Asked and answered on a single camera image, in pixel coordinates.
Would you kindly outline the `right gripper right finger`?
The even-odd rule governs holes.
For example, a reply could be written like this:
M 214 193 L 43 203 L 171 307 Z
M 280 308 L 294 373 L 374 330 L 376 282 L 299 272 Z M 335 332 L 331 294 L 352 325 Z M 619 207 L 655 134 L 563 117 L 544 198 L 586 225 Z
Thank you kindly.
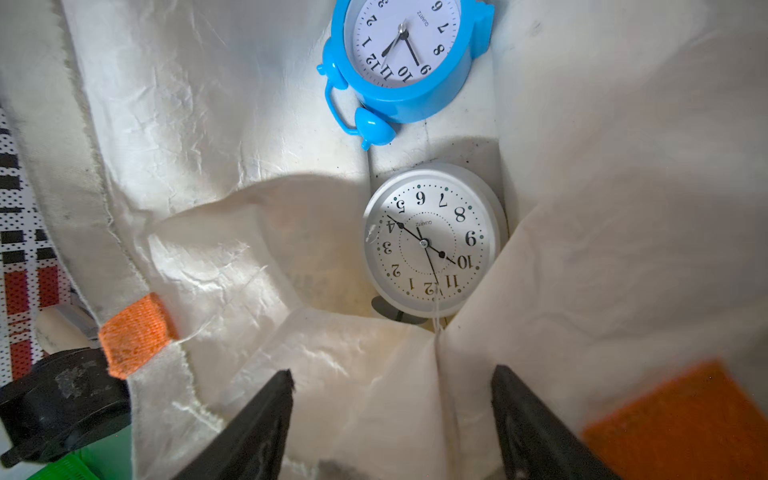
M 616 479 L 509 367 L 495 367 L 492 408 L 508 479 Z

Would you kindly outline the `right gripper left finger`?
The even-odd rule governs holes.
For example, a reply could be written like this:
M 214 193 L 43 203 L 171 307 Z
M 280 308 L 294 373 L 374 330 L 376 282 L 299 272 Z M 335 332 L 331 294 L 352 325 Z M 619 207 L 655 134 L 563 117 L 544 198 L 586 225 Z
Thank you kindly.
M 277 479 L 290 427 L 293 391 L 291 372 L 276 372 L 210 445 L 176 477 Z

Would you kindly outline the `cream canvas tote bag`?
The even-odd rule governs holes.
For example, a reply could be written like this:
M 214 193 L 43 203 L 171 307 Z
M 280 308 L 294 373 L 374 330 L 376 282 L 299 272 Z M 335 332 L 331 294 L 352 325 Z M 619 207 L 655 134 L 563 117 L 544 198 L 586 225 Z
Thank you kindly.
M 500 1 L 445 109 L 369 152 L 317 72 L 331 1 L 5 1 L 1 102 L 99 324 L 156 294 L 138 479 L 277 371 L 284 479 L 499 479 L 511 368 L 621 477 L 767 475 L 767 5 Z M 439 333 L 374 316 L 363 213 L 439 161 L 510 236 Z

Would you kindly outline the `blue twin bell clock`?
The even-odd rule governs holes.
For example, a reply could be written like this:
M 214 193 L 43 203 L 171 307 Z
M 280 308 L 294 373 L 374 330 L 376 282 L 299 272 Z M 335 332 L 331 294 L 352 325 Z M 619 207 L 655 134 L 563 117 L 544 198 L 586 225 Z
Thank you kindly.
M 337 2 L 317 71 L 339 127 L 369 150 L 444 109 L 488 50 L 494 17 L 485 1 Z

